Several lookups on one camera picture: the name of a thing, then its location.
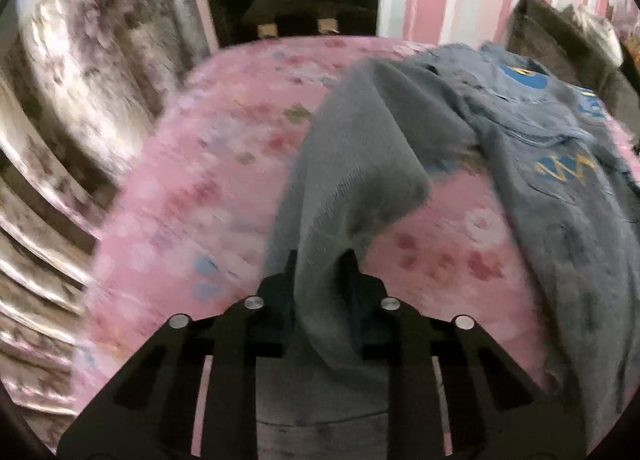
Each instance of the clothing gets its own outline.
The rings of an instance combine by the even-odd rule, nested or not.
[[[388,38],[280,38],[221,51],[191,74],[127,179],[94,256],[74,355],[79,411],[173,314],[210,317],[255,292],[289,172],[322,99],[363,55],[399,61],[424,50]],[[459,161],[429,172],[429,202],[377,235],[360,270],[428,317],[473,316],[544,386],[539,295],[484,159],[473,148]],[[336,443],[348,443],[358,460],[374,458],[363,442],[384,449],[386,414],[379,426],[372,416],[369,427],[360,419],[350,429],[309,420],[260,420],[260,458],[326,458]]]
[[[433,65],[465,98],[500,198],[555,315],[578,378],[586,429],[603,432],[638,379],[640,196],[592,92],[504,53],[435,49]],[[456,73],[468,72],[465,82]]]
[[[285,359],[258,360],[257,418],[310,430],[332,424],[331,440],[315,436],[327,441],[326,456],[313,458],[361,458],[360,436],[374,439],[368,458],[386,458],[387,369],[356,357],[334,265],[348,249],[362,257],[382,228],[426,199],[427,170],[476,144],[455,113],[460,98],[441,82],[416,65],[357,64],[322,102],[289,176],[264,275],[298,250],[300,327]]]
[[[258,368],[258,417],[293,426],[385,411],[384,370],[351,351],[331,288],[335,262],[350,247],[362,255],[426,198],[430,173],[478,144],[555,315],[588,435],[610,426],[638,379],[640,247],[630,222],[640,200],[604,118],[593,92],[497,46],[446,46],[352,69],[316,114],[274,224],[265,274],[298,249],[299,341],[285,366],[270,365],[267,376]],[[550,366],[565,380],[564,364]],[[303,396],[318,376],[328,379],[324,397]]]
[[[509,26],[507,50],[542,63],[561,81],[593,90],[615,119],[640,135],[638,94],[574,23],[544,0],[520,0]]]

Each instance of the floral pattern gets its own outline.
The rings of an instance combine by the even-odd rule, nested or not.
[[[0,377],[55,448],[70,419],[54,415],[74,414],[72,283],[90,283],[117,185],[208,48],[193,0],[42,0],[21,23],[0,59]]]
[[[77,410],[172,314],[209,317],[255,292],[290,166],[341,69],[421,50],[287,38],[223,50],[188,75],[104,227],[74,359]],[[426,315],[473,315],[545,385],[536,290],[483,158],[469,150],[460,163],[373,242],[363,270]]]
[[[115,183],[206,54],[193,0],[43,0],[21,34],[44,110]]]

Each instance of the silver bolt head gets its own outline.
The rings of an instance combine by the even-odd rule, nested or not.
[[[385,297],[385,299],[380,301],[380,307],[390,312],[393,310],[398,310],[400,308],[400,301],[398,301],[395,297]]]
[[[469,315],[459,315],[453,323],[461,330],[471,330],[476,325],[475,320]]]
[[[186,314],[176,314],[169,320],[171,328],[184,328],[189,324],[189,316]]]
[[[249,296],[244,300],[244,306],[249,310],[258,310],[264,307],[264,300],[260,296]]]

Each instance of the floral curtain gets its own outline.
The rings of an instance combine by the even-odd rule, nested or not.
[[[0,30],[0,379],[55,448],[100,227],[208,48],[194,0],[12,0]]]

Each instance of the fabric fold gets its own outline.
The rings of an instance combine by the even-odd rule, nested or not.
[[[54,453],[63,433],[73,422],[73,418],[70,416],[38,413],[30,410],[23,410],[22,416],[44,445]]]
[[[17,406],[42,413],[76,415],[68,374],[48,372],[0,354],[0,380]]]
[[[153,117],[185,73],[178,33],[167,0],[105,0],[116,43]]]
[[[77,316],[48,305],[3,275],[0,275],[0,312],[53,339],[76,344],[80,322]]]
[[[22,30],[38,88],[66,132],[114,183],[151,131],[107,0],[43,0]]]
[[[68,371],[74,347],[0,315],[0,350],[42,368]]]
[[[335,263],[347,249],[362,257],[383,228],[424,202],[429,170],[475,144],[471,128],[447,114],[461,105],[456,95],[446,87],[425,93],[437,79],[415,65],[365,60],[316,113],[265,265],[265,275],[280,272],[289,251],[298,250],[299,328],[284,360],[258,363],[259,420],[311,433],[315,424],[345,419],[379,425],[370,416],[387,408],[386,367],[365,365],[351,347]]]
[[[188,68],[196,66],[209,55],[209,46],[195,0],[168,0],[175,27],[182,40]]]
[[[97,237],[105,212],[49,150],[0,74],[0,148],[53,207]]]
[[[90,257],[37,216],[0,180],[0,227],[31,253],[70,278],[87,285]]]
[[[54,273],[34,263],[23,250],[0,233],[0,271],[33,294],[81,315],[84,294]]]

